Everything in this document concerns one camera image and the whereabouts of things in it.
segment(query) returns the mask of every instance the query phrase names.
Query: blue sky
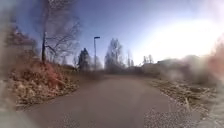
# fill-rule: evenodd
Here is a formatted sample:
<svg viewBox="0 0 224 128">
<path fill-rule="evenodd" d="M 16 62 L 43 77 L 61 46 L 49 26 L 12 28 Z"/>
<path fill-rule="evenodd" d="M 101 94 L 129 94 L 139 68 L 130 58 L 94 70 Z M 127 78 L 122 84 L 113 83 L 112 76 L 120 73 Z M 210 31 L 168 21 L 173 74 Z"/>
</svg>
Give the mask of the blue sky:
<svg viewBox="0 0 224 128">
<path fill-rule="evenodd" d="M 93 56 L 93 38 L 100 36 L 97 55 L 103 61 L 110 40 L 117 38 L 124 56 L 130 50 L 135 64 L 139 64 L 144 55 L 151 54 L 155 32 L 180 22 L 214 19 L 206 1 L 209 0 L 79 0 L 74 13 L 82 25 L 80 49 L 87 48 Z M 25 32 L 35 35 L 26 18 L 27 10 L 32 8 L 30 3 L 20 10 L 23 15 L 19 24 Z"/>
</svg>

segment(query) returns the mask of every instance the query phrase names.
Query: bare tree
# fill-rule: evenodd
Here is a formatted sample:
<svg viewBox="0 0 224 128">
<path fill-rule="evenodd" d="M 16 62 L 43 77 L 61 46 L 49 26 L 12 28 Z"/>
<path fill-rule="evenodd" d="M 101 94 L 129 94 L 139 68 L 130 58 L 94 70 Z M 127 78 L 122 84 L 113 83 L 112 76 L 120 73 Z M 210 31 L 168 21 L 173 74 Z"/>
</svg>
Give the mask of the bare tree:
<svg viewBox="0 0 224 128">
<path fill-rule="evenodd" d="M 128 67 L 131 67 L 131 66 L 134 66 L 134 61 L 132 59 L 132 55 L 131 55 L 131 52 L 128 51 L 128 58 L 127 58 L 127 66 Z"/>
<path fill-rule="evenodd" d="M 153 58 L 152 58 L 152 55 L 149 55 L 149 59 L 148 60 L 149 60 L 149 63 L 150 64 L 154 63 Z"/>
<path fill-rule="evenodd" d="M 75 0 L 41 0 L 38 3 L 42 11 L 35 26 L 42 37 L 42 61 L 46 60 L 47 50 L 53 58 L 72 54 L 79 33 L 79 22 L 74 15 Z"/>
<path fill-rule="evenodd" d="M 79 62 L 78 56 L 74 55 L 74 57 L 73 57 L 73 65 L 74 65 L 74 67 L 78 66 L 78 62 Z"/>
<path fill-rule="evenodd" d="M 67 64 L 67 59 L 66 56 L 62 57 L 62 65 L 66 65 Z"/>
<path fill-rule="evenodd" d="M 118 39 L 112 39 L 105 56 L 105 68 L 108 71 L 116 72 L 124 67 L 122 60 L 122 45 Z"/>
</svg>

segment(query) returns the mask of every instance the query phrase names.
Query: roadside vegetation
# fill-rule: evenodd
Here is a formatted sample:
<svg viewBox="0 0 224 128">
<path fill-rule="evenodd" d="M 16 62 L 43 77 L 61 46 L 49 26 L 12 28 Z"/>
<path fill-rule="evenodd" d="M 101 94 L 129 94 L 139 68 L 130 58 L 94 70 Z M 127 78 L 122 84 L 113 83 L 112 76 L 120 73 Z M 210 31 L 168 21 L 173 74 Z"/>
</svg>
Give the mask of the roadside vegetation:
<svg viewBox="0 0 224 128">
<path fill-rule="evenodd" d="M 153 56 L 147 55 L 136 66 L 131 51 L 124 55 L 122 44 L 113 38 L 103 65 L 97 56 L 91 57 L 87 48 L 78 49 L 80 23 L 69 13 L 73 11 L 72 2 L 46 0 L 37 3 L 30 19 L 33 29 L 41 35 L 39 42 L 20 31 L 12 17 L 5 40 L 10 52 L 5 61 L 10 67 L 7 89 L 16 108 L 74 92 L 82 83 L 99 80 L 105 74 L 120 74 L 144 77 L 150 86 L 189 109 L 197 109 L 204 115 L 208 113 L 220 83 L 217 76 L 223 69 L 220 59 L 223 45 L 218 45 L 214 53 L 206 57 L 189 55 L 155 63 Z"/>
</svg>

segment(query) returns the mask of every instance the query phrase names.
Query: street lamp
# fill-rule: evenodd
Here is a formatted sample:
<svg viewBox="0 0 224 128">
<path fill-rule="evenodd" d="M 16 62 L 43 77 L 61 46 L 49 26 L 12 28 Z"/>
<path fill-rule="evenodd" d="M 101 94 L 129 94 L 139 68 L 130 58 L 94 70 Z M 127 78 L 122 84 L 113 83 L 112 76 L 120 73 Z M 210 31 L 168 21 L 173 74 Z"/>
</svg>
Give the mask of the street lamp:
<svg viewBox="0 0 224 128">
<path fill-rule="evenodd" d="M 95 63 L 95 70 L 96 70 L 96 39 L 100 39 L 100 37 L 99 36 L 96 36 L 96 37 L 94 37 L 94 63 Z"/>
</svg>

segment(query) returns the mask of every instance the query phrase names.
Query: paved path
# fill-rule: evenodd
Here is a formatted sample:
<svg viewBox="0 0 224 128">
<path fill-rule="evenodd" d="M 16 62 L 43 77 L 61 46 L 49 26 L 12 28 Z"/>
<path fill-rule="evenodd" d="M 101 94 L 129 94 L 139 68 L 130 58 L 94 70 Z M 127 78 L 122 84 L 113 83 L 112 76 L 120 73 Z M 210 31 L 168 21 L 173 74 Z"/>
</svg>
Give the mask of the paved path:
<svg viewBox="0 0 224 128">
<path fill-rule="evenodd" d="M 115 77 L 26 111 L 41 128 L 182 128 L 197 114 L 144 81 Z"/>
</svg>

